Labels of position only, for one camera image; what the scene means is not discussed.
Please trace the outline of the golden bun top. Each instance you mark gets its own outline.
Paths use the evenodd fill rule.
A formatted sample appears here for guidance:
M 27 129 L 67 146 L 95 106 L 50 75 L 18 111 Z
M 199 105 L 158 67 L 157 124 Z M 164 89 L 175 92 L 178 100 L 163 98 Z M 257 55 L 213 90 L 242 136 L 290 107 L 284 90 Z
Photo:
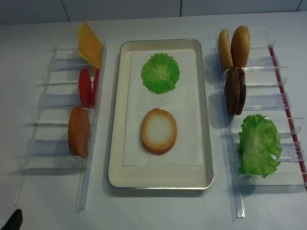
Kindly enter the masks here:
M 248 62 L 250 36 L 246 26 L 239 26 L 232 37 L 231 55 L 234 67 L 244 68 Z

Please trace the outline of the red tomato slice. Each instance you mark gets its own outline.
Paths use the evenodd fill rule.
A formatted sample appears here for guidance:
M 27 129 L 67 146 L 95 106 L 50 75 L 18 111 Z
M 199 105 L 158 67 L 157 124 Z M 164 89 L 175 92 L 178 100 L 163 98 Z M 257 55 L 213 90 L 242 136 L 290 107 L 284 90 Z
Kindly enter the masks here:
M 98 87 L 98 82 L 99 82 L 99 72 L 100 72 L 100 69 L 95 70 L 94 83 L 93 83 L 93 89 L 92 89 L 92 97 L 91 97 L 91 106 L 92 107 L 95 107 L 96 92 L 97 92 L 97 87 Z
M 83 107 L 90 107 L 92 97 L 92 83 L 88 68 L 81 69 L 78 80 L 78 92 Z

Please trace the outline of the white metal tray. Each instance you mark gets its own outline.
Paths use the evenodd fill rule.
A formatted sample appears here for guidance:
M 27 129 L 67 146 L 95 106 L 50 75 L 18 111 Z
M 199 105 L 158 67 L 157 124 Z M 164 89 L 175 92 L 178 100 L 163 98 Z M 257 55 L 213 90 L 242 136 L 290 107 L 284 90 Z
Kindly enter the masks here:
M 201 113 L 202 164 L 200 166 L 124 166 L 124 147 L 132 51 L 192 49 L 196 53 Z M 201 44 L 196 39 L 128 41 L 120 49 L 108 180 L 115 188 L 204 190 L 213 182 L 213 160 Z

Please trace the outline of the pale bun half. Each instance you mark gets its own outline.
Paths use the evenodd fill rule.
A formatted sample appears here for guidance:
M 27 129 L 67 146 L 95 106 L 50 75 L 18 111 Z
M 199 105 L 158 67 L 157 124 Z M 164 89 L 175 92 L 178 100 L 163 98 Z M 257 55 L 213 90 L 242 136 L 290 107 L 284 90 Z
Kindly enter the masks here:
M 218 51 L 223 66 L 226 69 L 233 67 L 231 49 L 228 38 L 228 30 L 223 29 L 218 37 Z

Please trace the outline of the yellow cheese slice front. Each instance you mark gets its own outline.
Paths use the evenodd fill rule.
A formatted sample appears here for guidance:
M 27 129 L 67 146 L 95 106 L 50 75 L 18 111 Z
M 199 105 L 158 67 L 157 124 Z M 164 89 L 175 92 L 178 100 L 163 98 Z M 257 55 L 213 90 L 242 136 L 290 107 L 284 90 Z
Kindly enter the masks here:
M 83 23 L 82 28 L 84 33 L 83 53 L 87 56 L 89 63 L 93 64 L 92 68 L 100 69 L 104 46 L 86 22 Z

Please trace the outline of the clear acrylic right rack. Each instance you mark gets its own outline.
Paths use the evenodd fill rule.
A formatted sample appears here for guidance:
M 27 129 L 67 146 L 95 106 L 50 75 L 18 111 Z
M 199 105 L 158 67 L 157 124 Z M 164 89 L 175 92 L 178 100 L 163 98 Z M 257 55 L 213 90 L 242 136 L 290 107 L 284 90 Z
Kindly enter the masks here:
M 233 219 L 245 216 L 243 197 L 252 193 L 278 193 L 305 190 L 307 187 L 307 153 L 302 147 L 303 158 L 296 155 L 297 143 L 293 141 L 286 117 L 282 95 L 276 79 L 275 68 L 268 49 L 275 45 L 268 29 L 250 30 L 250 53 L 245 72 L 246 100 L 240 115 L 229 116 L 226 109 L 225 82 L 228 70 L 222 65 L 218 47 L 213 48 L 217 67 L 216 91 L 221 99 L 219 121 L 222 124 L 221 139 L 223 144 L 224 161 L 228 191 L 230 195 L 231 213 Z M 289 75 L 289 68 L 280 66 L 283 87 Z M 239 167 L 241 157 L 238 153 L 240 143 L 239 132 L 241 125 L 248 115 L 260 114 L 274 122 L 281 141 L 282 152 L 277 170 L 263 178 L 260 175 L 241 174 Z M 305 119 L 293 117 L 295 132 L 300 132 L 306 126 Z

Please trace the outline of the brown meat patty back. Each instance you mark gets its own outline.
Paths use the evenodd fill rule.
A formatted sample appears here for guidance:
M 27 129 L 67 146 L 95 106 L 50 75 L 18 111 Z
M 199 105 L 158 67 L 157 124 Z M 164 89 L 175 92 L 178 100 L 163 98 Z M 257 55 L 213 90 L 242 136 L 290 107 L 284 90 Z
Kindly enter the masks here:
M 239 81 L 240 81 L 240 94 L 239 94 L 239 104 L 236 111 L 236 115 L 242 113 L 245 100 L 246 100 L 246 83 L 245 83 L 245 72 L 242 68 L 237 68 Z

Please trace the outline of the round green lettuce leaf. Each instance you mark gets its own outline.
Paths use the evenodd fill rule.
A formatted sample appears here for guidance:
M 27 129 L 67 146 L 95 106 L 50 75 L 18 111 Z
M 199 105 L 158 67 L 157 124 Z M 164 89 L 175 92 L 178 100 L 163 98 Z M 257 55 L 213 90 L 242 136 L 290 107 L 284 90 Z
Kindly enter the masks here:
M 143 85 L 151 92 L 163 94 L 176 87 L 180 70 L 175 59 L 167 53 L 155 53 L 144 64 L 141 78 Z

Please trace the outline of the large green lettuce leaf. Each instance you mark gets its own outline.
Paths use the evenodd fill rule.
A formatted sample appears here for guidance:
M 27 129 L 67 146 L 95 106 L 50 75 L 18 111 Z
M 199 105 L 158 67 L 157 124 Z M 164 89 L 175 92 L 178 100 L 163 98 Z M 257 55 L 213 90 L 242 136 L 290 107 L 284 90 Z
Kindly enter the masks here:
M 260 114 L 248 115 L 241 125 L 238 153 L 241 157 L 241 174 L 260 175 L 263 178 L 274 173 L 280 162 L 282 148 L 278 130 Z

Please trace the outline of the brown bun half left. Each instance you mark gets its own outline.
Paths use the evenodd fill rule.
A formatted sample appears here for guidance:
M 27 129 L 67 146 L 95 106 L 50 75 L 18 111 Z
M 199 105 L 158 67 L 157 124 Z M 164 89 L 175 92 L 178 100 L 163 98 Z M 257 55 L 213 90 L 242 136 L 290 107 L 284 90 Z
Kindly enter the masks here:
M 88 155 L 90 132 L 87 110 L 83 107 L 73 108 L 68 122 L 68 144 L 73 156 L 85 158 Z

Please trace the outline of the yellow cheese slice back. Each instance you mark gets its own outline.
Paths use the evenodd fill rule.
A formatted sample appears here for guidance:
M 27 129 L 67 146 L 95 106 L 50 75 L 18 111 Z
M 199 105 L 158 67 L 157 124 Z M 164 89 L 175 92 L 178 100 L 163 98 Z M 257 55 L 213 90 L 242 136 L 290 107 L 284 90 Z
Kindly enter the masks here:
M 89 62 L 87 56 L 83 53 L 83 45 L 84 45 L 84 33 L 83 28 L 78 28 L 78 52 L 80 57 L 82 57 L 85 61 Z

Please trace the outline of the toasted bread slice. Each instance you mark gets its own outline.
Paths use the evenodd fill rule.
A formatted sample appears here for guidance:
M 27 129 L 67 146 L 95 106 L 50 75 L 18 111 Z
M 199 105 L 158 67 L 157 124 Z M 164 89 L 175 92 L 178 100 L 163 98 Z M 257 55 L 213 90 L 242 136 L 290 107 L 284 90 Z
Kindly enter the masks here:
M 177 124 L 166 110 L 155 108 L 142 121 L 142 143 L 149 152 L 162 155 L 169 151 L 177 139 Z

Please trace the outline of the clear acrylic left rack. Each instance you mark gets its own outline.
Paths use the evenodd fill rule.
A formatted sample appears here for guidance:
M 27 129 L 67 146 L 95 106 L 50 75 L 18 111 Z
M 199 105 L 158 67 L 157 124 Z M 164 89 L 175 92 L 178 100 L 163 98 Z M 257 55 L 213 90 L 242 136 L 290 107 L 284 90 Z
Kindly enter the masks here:
M 33 108 L 31 120 L 27 123 L 33 129 L 27 141 L 24 155 L 16 157 L 21 183 L 17 190 L 15 205 L 19 204 L 26 176 L 50 173 L 58 175 L 65 172 L 80 176 L 76 211 L 86 206 L 88 186 L 91 174 L 94 145 L 96 142 L 99 107 L 104 80 L 107 47 L 101 56 L 101 68 L 96 92 L 95 107 L 87 110 L 91 132 L 88 142 L 88 155 L 85 158 L 73 156 L 68 144 L 68 122 L 75 107 L 82 107 L 77 84 L 81 69 L 88 68 L 93 87 L 95 71 L 93 64 L 82 59 L 77 49 L 51 50 L 47 76 L 38 85 L 42 87 L 36 107 Z

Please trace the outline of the red rod on rack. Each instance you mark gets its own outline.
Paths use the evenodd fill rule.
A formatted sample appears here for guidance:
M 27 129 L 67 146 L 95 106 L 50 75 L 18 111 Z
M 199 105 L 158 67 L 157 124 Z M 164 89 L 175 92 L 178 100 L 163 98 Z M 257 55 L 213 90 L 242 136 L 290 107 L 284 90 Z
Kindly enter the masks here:
M 300 145 L 299 145 L 297 133 L 295 132 L 294 119 L 292 118 L 292 115 L 291 115 L 291 112 L 290 112 L 291 106 L 290 106 L 289 100 L 287 99 L 287 94 L 286 94 L 284 87 L 283 87 L 283 84 L 282 84 L 279 62 L 278 62 L 277 57 L 274 53 L 273 45 L 269 45 L 268 49 L 269 49 L 269 52 L 270 52 L 270 56 L 272 58 L 273 66 L 275 68 L 276 79 L 277 79 L 277 82 L 278 82 L 278 85 L 279 85 L 280 93 L 282 95 L 282 101 L 283 101 L 283 104 L 284 104 L 284 107 L 285 107 L 286 117 L 288 119 L 288 124 L 289 124 L 289 128 L 290 128 L 290 131 L 291 131 L 291 136 L 292 136 L 293 141 L 297 143 L 295 152 L 296 152 L 297 157 L 299 159 L 302 159 L 303 158 L 303 154 L 301 153 L 302 147 L 300 147 Z

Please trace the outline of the yellow cheese slice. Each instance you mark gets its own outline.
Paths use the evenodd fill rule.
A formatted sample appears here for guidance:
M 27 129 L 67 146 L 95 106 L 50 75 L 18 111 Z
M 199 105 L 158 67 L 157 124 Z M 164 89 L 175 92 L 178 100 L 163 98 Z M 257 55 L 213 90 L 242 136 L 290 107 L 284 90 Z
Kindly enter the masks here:
M 84 45 L 84 33 L 83 28 L 78 28 L 78 52 L 80 57 L 82 57 L 85 61 L 89 62 L 87 56 L 83 53 L 83 45 Z
M 86 22 L 83 23 L 82 28 L 84 33 L 83 53 L 87 56 L 89 63 L 93 64 L 92 68 L 100 69 L 104 46 Z

